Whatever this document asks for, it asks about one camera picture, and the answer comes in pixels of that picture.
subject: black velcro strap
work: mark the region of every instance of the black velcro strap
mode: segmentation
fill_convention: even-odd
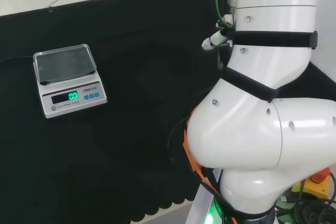
[[[235,31],[228,32],[228,39],[234,45],[264,47],[309,47],[315,49],[318,42],[317,31],[296,33],[288,31]]]
[[[244,220],[241,222],[241,224],[270,224],[270,223],[274,223],[276,218],[276,212],[275,212],[275,207],[273,208],[273,210],[266,216],[264,216],[261,219],[248,219],[248,220]]]
[[[226,200],[224,200],[221,197],[216,196],[216,199],[217,199],[220,207],[225,210],[225,214],[227,214],[231,217],[234,217],[236,219],[239,219],[239,220],[261,219],[261,218],[269,215],[272,211],[274,211],[275,205],[276,205],[276,202],[275,202],[274,205],[269,210],[267,210],[266,212],[262,212],[260,214],[254,215],[254,214],[247,214],[245,212],[240,212],[240,211],[235,210]]]
[[[264,101],[271,102],[278,94],[277,89],[272,89],[231,68],[224,69],[221,73],[221,78],[237,88],[244,90],[245,92]]]

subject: black fabric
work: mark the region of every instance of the black fabric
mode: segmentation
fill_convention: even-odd
[[[228,83],[244,90],[245,92],[264,101],[271,102],[278,94],[277,89],[269,88],[262,83],[255,81],[229,67],[226,67],[222,73],[221,78]]]
[[[317,98],[336,101],[336,83],[314,64],[309,63],[295,81],[281,87],[277,98]]]
[[[228,39],[234,45],[265,47],[310,47],[315,49],[318,33],[295,33],[288,31],[229,31]]]
[[[0,64],[0,223],[129,223],[193,200],[182,129],[219,78],[213,0],[96,0],[0,17],[0,61],[88,44],[108,104],[45,119],[33,63]]]

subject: screw hole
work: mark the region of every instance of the screw hole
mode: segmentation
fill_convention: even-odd
[[[219,105],[219,102],[216,100],[216,99],[213,99],[212,100],[212,104],[213,104],[213,106],[216,106],[216,107],[219,107],[220,105]]]
[[[292,131],[295,130],[295,124],[292,121],[289,121],[288,126]]]

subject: black cable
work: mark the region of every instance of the black cable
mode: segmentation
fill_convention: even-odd
[[[219,183],[217,182],[215,175],[212,170],[209,170],[206,176],[210,182],[210,184],[217,190],[219,191]]]
[[[220,184],[221,184],[221,179],[222,179],[222,174],[223,174],[223,170],[221,170],[221,173],[220,173],[220,175],[219,175],[219,178],[218,178],[218,182],[217,182],[217,186],[219,187],[220,186]]]
[[[222,224],[225,224],[224,210],[222,209]]]
[[[306,180],[304,179],[302,182],[301,182],[301,187],[300,187],[300,193],[299,193],[299,201],[302,200],[302,195],[303,195],[303,189],[305,188],[304,184],[305,184]]]
[[[201,185],[209,192],[211,193],[216,199],[218,197],[217,193],[215,193],[211,187],[207,183],[205,183],[203,180],[201,180]]]
[[[177,129],[177,127],[178,126],[180,126],[182,123],[184,123],[188,118],[189,118],[190,116],[187,116],[187,117],[185,117],[184,119],[182,119],[182,120],[180,120],[178,123],[177,123],[177,125],[175,125],[175,127],[170,131],[170,134],[169,134],[169,137],[168,137],[168,140],[167,140],[167,151],[168,151],[168,154],[169,154],[169,145],[170,145],[170,142],[171,142],[171,139],[172,139],[172,137],[173,137],[173,134],[174,134],[174,132],[175,132],[175,130]],[[169,159],[171,160],[171,162],[173,163],[173,164],[175,164],[175,161],[174,161],[174,159],[169,155]]]
[[[336,209],[331,206],[336,204],[336,178],[330,173],[334,182],[334,192],[331,199],[302,199],[304,181],[301,183],[299,199],[295,206],[290,209],[277,207],[280,211],[277,212],[277,217],[290,214],[292,219],[297,218],[298,224],[327,224],[336,223]]]
[[[8,59],[5,60],[0,60],[0,63],[6,62],[6,61],[10,61],[10,60],[15,60],[15,59],[33,59],[32,56],[18,56],[18,57],[10,57]]]
[[[332,178],[332,181],[334,183],[334,192],[333,192],[330,200],[335,200],[335,197],[336,197],[336,178],[335,178],[335,176],[332,173],[330,173],[330,177]]]

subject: green digital readout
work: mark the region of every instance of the green digital readout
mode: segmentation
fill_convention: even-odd
[[[75,100],[79,98],[79,95],[77,92],[69,93],[68,94],[69,100]]]
[[[75,90],[75,91],[71,91],[68,93],[55,95],[51,97],[51,100],[53,104],[56,104],[56,103],[61,103],[61,102],[66,102],[66,101],[72,101],[78,98],[79,98],[79,95],[77,93],[77,90]]]

